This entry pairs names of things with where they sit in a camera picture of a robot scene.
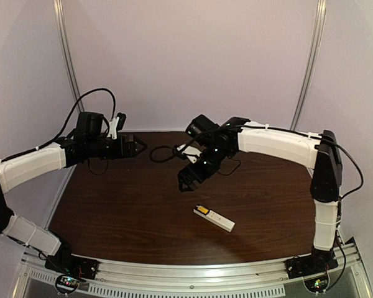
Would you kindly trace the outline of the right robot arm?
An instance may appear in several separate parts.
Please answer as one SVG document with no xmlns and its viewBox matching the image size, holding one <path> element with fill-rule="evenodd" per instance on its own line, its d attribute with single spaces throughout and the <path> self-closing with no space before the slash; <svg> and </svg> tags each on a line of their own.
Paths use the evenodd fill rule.
<svg viewBox="0 0 373 298">
<path fill-rule="evenodd" d="M 203 114 L 195 117 L 185 132 L 191 142 L 203 149 L 194 148 L 191 143 L 176 147 L 176 154 L 190 161 L 177 175 L 181 192 L 194 191 L 219 171 L 225 158 L 239 152 L 273 156 L 312 169 L 310 194 L 315 204 L 315 235 L 304 264 L 319 271 L 330 268 L 341 220 L 339 191 L 343 170 L 333 132 L 301 133 L 242 117 L 232 117 L 218 125 Z"/>
</svg>

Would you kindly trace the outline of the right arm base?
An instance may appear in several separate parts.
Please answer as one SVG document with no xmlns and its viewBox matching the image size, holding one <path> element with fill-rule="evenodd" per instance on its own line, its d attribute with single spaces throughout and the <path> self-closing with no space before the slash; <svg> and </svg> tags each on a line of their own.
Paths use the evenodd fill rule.
<svg viewBox="0 0 373 298">
<path fill-rule="evenodd" d="M 338 261 L 331 257 L 329 261 L 314 259 L 312 255 L 294 256 L 285 260 L 285 269 L 289 279 L 303 278 L 307 291 L 314 294 L 325 293 L 330 287 L 329 271 L 338 267 Z"/>
</svg>

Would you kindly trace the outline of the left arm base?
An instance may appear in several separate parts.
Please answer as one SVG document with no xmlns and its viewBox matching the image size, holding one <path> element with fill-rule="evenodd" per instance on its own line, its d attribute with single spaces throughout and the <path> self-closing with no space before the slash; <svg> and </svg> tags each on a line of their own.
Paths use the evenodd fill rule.
<svg viewBox="0 0 373 298">
<path fill-rule="evenodd" d="M 69 296 L 95 280 L 98 272 L 98 260 L 71 255 L 70 264 L 61 264 L 53 256 L 46 257 L 44 267 L 59 274 L 54 287 L 63 296 Z"/>
</svg>

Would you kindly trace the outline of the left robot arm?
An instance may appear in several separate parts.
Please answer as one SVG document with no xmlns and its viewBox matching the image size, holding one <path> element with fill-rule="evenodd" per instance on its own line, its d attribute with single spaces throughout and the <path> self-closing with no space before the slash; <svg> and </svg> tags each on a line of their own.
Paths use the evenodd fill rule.
<svg viewBox="0 0 373 298">
<path fill-rule="evenodd" d="M 147 145 L 133 134 L 120 134 L 125 120 L 123 113 L 107 121 L 103 114 L 82 112 L 76 127 L 66 137 L 56 137 L 48 145 L 0 160 L 0 235 L 37 250 L 57 271 L 69 271 L 73 263 L 70 245 L 17 215 L 7 206 L 4 196 L 38 176 L 92 158 L 109 161 L 139 155 Z"/>
</svg>

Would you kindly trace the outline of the white remote control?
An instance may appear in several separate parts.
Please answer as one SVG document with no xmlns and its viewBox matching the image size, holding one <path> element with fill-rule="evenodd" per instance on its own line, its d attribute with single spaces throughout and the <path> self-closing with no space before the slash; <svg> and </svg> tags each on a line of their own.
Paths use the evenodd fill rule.
<svg viewBox="0 0 373 298">
<path fill-rule="evenodd" d="M 211 222 L 212 224 L 220 227 L 221 229 L 231 233 L 235 223 L 232 220 L 229 220 L 226 217 L 216 213 L 215 211 L 203 206 L 203 205 L 196 205 L 193 209 L 193 213 L 199 215 L 200 217 L 204 218 L 205 220 Z"/>
</svg>

